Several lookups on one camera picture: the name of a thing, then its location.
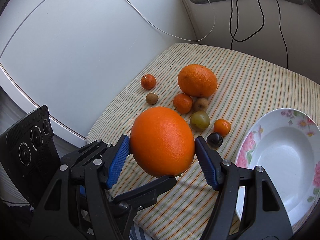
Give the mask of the dark cherry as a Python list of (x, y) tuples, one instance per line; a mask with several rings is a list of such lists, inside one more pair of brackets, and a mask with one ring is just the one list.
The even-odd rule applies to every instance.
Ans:
[(210, 133), (207, 137), (207, 144), (214, 148), (219, 148), (223, 144), (223, 137), (220, 133)]

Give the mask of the white floral plate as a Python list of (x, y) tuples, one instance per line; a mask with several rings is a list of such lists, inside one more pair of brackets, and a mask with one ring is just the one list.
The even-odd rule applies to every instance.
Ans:
[(266, 170), (297, 231), (319, 200), (319, 127), (296, 109), (270, 111), (248, 130), (235, 164)]

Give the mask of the small mandarin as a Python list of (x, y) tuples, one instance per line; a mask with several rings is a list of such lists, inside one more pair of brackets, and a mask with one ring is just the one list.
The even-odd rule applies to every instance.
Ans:
[(144, 75), (140, 80), (141, 86), (146, 90), (153, 89), (156, 85), (156, 82), (156, 78), (151, 74)]
[(214, 122), (214, 132), (219, 133), (222, 137), (225, 137), (231, 131), (231, 124), (225, 119), (217, 119)]

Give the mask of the large orange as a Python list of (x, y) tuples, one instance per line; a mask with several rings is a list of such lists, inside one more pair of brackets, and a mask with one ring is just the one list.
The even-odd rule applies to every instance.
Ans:
[(216, 92), (217, 77), (205, 66), (190, 64), (179, 72), (178, 86), (189, 96), (208, 98)]
[(149, 175), (178, 176), (191, 166), (195, 142), (189, 125), (179, 114), (166, 107), (152, 107), (135, 119), (130, 150)]

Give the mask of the green plum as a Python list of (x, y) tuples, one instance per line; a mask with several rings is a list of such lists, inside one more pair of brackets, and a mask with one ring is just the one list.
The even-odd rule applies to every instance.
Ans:
[(190, 117), (190, 126), (192, 129), (203, 132), (210, 126), (210, 118), (205, 111), (196, 111)]

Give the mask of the brown longan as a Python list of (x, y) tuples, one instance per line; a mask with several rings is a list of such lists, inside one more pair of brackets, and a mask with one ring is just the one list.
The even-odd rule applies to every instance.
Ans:
[(206, 111), (208, 109), (209, 102), (206, 98), (197, 98), (194, 102), (194, 111)]
[(145, 99), (148, 104), (155, 105), (158, 101), (158, 96), (155, 93), (148, 93)]

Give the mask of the striped cloth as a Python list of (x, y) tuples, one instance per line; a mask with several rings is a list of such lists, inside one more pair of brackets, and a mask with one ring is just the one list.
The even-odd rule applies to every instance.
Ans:
[[(159, 54), (105, 108), (87, 135), (87, 142), (115, 143), (129, 134), (136, 117), (148, 109), (143, 75), (157, 80), (153, 92), (158, 105), (172, 108), (180, 93), (177, 77), (189, 64), (209, 68), (218, 87), (209, 101), (212, 121), (225, 119), (231, 132), (219, 148), (223, 158), (235, 161), (238, 153), (253, 146), (248, 130), (264, 114), (278, 108), (294, 108), (319, 122), (319, 85), (283, 67), (234, 50), (198, 44), (177, 43)], [(155, 205), (140, 211), (130, 234), (136, 239), (199, 239), (217, 198), (207, 185), (199, 162), (177, 179)]]

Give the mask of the mandarin with stem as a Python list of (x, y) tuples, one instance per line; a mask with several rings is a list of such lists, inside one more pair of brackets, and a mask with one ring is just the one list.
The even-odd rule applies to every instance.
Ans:
[(193, 107), (193, 99), (187, 94), (181, 93), (174, 97), (173, 105), (179, 113), (187, 114)]

